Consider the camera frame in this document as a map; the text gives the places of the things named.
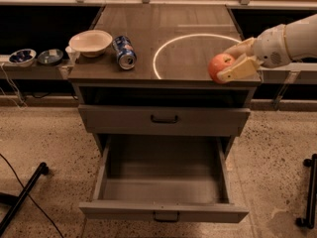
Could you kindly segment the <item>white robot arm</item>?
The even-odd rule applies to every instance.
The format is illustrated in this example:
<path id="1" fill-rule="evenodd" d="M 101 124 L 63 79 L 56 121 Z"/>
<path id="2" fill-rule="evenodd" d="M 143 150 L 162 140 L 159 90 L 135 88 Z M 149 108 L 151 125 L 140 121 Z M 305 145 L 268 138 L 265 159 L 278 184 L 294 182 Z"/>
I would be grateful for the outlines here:
<path id="1" fill-rule="evenodd" d="M 269 28 L 224 51 L 235 61 L 217 71 L 213 80 L 226 83 L 254 75 L 259 68 L 276 68 L 294 60 L 317 58 L 317 15 Z"/>

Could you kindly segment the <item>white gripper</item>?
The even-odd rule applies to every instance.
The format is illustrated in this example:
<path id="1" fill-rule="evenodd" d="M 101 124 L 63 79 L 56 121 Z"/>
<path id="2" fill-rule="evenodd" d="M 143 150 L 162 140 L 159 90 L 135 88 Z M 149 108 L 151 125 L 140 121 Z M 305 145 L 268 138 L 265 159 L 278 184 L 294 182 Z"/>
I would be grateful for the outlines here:
<path id="1" fill-rule="evenodd" d="M 226 49 L 225 54 L 236 60 L 232 65 L 218 72 L 217 78 L 227 83 L 255 75 L 261 65 L 266 68 L 276 68 L 290 64 L 285 30 L 286 26 L 280 24 L 265 30 L 256 40 L 248 38 Z"/>

